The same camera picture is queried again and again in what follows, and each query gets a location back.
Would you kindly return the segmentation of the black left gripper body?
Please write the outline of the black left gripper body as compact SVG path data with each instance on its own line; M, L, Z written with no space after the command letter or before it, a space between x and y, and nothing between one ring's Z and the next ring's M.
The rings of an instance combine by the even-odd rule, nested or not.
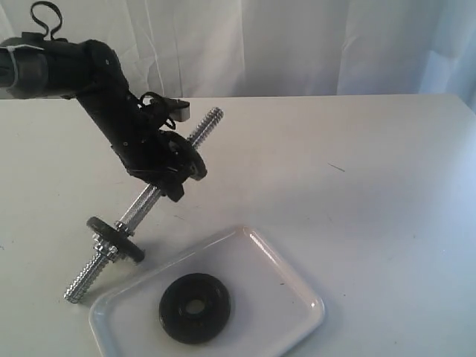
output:
M115 111L111 148L131 176L165 179L179 171L175 128L167 111Z

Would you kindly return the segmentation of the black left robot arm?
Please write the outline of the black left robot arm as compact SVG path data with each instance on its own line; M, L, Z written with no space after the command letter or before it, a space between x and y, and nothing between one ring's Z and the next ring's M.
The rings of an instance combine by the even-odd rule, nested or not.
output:
M44 40L23 33L1 43L1 87L16 99L75 99L109 141L128 174L177 202L183 183L205 177L205 164L178 133L187 101L129 90L116 53L105 43Z

